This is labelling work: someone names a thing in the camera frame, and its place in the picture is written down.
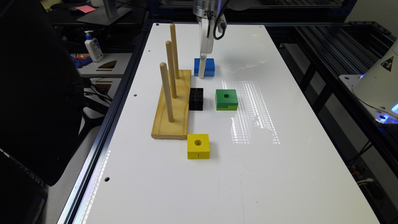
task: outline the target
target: blue block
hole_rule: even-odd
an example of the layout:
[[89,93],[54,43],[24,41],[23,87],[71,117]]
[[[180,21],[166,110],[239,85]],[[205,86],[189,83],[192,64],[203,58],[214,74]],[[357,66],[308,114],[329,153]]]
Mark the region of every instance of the blue block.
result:
[[[194,76],[199,76],[199,64],[200,64],[200,59],[199,58],[195,58],[195,69],[193,71],[193,75]],[[207,61],[206,61],[205,76],[213,77],[215,70],[216,70],[216,66],[214,64],[214,59],[213,58],[208,58]]]

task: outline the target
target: wooden peg board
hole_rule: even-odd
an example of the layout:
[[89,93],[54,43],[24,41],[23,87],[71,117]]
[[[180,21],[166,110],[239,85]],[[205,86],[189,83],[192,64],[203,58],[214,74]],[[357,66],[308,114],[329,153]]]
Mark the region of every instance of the wooden peg board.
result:
[[175,87],[177,89],[177,98],[172,98],[174,122],[170,123],[167,118],[166,102],[162,87],[151,134],[154,139],[187,139],[191,70],[180,70],[180,78],[175,80]]

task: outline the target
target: black cable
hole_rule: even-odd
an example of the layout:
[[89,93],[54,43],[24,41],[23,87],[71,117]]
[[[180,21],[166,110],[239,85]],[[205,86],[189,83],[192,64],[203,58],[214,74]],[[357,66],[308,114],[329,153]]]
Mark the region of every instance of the black cable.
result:
[[106,94],[106,96],[107,96],[109,99],[113,100],[112,97],[110,97],[108,94]]
[[128,4],[127,2],[130,2],[130,1],[127,1],[127,2],[121,2],[121,1],[116,1],[116,0],[113,0],[113,1],[114,1],[114,2],[117,2],[117,3],[121,3],[121,4],[122,4],[121,6],[124,6],[124,5],[126,4],[126,5],[128,5],[128,6],[134,6],[134,7],[138,7],[138,8],[145,9],[146,11],[148,11],[148,9],[145,8],[145,7],[136,6],[136,5],[133,5],[133,4]]
[[398,219],[398,216],[392,222],[390,222],[390,224],[393,224],[395,221],[397,221],[397,219]]
[[350,167],[352,167],[352,166],[354,165],[355,161],[356,161],[360,156],[362,156],[362,154],[364,154],[366,151],[368,151],[368,150],[373,146],[372,144],[370,144],[368,147],[366,147],[366,145],[367,145],[369,142],[370,142],[370,141],[368,141],[368,142],[364,145],[364,147],[360,150],[360,152],[358,153],[358,155],[356,155],[354,158],[350,159],[350,161],[353,160],[353,162],[351,163]]
[[107,99],[107,100],[109,100],[109,101],[112,101],[111,99],[109,99],[109,98],[107,98],[107,97],[105,97],[105,96],[103,96],[103,95],[101,95],[101,94],[98,94],[98,93],[92,93],[92,92],[88,92],[88,91],[84,91],[84,93],[89,93],[89,94],[94,94],[94,95],[97,95],[98,96],[98,98],[104,98],[104,99]]
[[[359,151],[359,153],[361,153],[369,143],[370,143],[370,140],[368,140],[366,142],[366,144],[362,147],[362,149]],[[349,159],[346,163],[349,163],[349,162],[351,162],[353,160],[356,160],[358,158],[359,153],[356,156],[354,156],[351,159]]]
[[105,94],[109,99],[108,100],[110,100],[111,102],[113,101],[113,99],[112,99],[112,97],[110,97],[108,94]]
[[380,211],[381,207],[383,207],[383,205],[384,205],[384,200],[381,199],[381,205],[380,205],[380,207],[379,207],[379,211]]
[[213,29],[213,37],[214,37],[215,40],[220,40],[221,38],[224,37],[225,29],[226,29],[225,27],[221,27],[221,28],[223,29],[223,33],[222,33],[222,35],[219,36],[219,37],[216,36],[216,30],[217,30],[218,23],[219,23],[219,21],[220,21],[220,17],[224,14],[224,10],[226,9],[226,6],[228,5],[228,3],[229,3],[230,1],[231,1],[231,0],[226,0],[226,2],[224,3],[224,6],[221,8],[221,11],[220,11],[220,13],[219,13],[218,16],[217,16],[216,24],[214,24],[214,29]]

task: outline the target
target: cable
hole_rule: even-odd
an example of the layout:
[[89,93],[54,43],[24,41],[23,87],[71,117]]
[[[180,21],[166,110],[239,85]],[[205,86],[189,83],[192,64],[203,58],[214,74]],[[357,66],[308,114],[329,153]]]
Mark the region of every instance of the cable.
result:
[[84,93],[94,94],[94,95],[97,95],[100,99],[101,99],[101,97],[102,97],[102,98],[104,98],[104,99],[107,99],[107,100],[109,100],[109,101],[112,101],[111,99],[109,99],[109,98],[107,98],[107,97],[105,97],[105,96],[103,96],[103,95],[101,95],[101,94],[98,94],[98,93],[92,93],[92,92],[88,92],[88,91],[84,91]]
[[110,100],[110,102],[112,102],[113,101],[113,99],[112,99],[112,97],[110,97],[108,94],[105,94],[109,99],[108,100]]
[[353,158],[351,158],[350,160],[347,161],[347,162],[353,161],[349,167],[353,167],[355,161],[357,160],[357,158],[359,158],[363,153],[366,152],[366,151],[364,151],[364,150],[365,150],[366,146],[367,146],[369,143],[370,143],[370,140],[367,141],[367,143],[362,147],[362,149],[359,151],[359,153],[358,153],[356,156],[354,156]]
[[362,184],[362,183],[370,183],[370,182],[374,182],[374,180],[372,178],[367,178],[365,180],[357,181],[356,183],[357,184]]
[[390,222],[390,224],[393,224],[395,221],[397,221],[397,219],[398,219],[398,216],[392,222]]
[[215,40],[220,40],[221,38],[224,37],[225,29],[226,29],[225,27],[221,26],[221,28],[223,29],[223,33],[219,37],[216,36],[216,30],[217,30],[218,23],[220,21],[220,17],[224,14],[224,10],[226,9],[226,6],[228,5],[228,3],[230,1],[231,0],[226,0],[226,2],[224,3],[224,6],[221,8],[221,11],[220,11],[220,13],[217,16],[216,23],[214,24],[214,29],[213,29],[213,37],[214,37]]
[[380,211],[381,207],[383,207],[383,205],[384,205],[384,201],[383,201],[383,199],[381,199],[381,205],[379,207],[379,211]]
[[134,6],[134,7],[138,7],[138,8],[145,9],[146,11],[148,11],[148,9],[145,8],[145,7],[136,6],[136,5],[128,4],[128,3],[127,3],[127,2],[131,2],[131,1],[127,1],[127,2],[121,2],[121,1],[116,1],[116,0],[113,0],[113,1],[114,1],[114,2],[117,2],[117,3],[121,3],[121,4],[122,4],[121,6],[124,6],[124,5],[126,4],[126,5],[128,5],[128,6]]

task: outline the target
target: yellow block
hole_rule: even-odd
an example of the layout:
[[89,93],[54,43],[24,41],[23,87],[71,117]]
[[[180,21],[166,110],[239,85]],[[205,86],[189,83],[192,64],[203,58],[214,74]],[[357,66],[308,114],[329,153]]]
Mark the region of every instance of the yellow block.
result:
[[209,159],[210,143],[208,134],[188,135],[188,159]]
[[189,91],[191,89],[191,70],[180,70],[180,78],[175,80],[177,97],[172,98],[174,122],[169,122],[163,87],[160,91],[156,116],[151,136],[154,139],[187,139]]

